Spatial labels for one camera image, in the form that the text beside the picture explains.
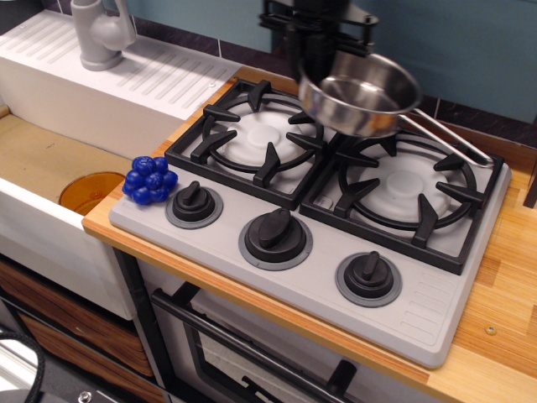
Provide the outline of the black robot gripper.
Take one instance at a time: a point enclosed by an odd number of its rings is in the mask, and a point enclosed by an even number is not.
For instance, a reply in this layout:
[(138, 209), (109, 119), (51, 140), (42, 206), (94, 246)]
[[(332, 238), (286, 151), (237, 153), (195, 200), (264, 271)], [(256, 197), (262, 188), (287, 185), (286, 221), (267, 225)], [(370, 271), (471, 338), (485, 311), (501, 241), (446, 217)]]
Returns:
[(351, 1), (264, 1), (259, 24), (284, 37), (292, 77), (318, 84), (331, 72), (337, 50), (366, 55), (379, 18)]

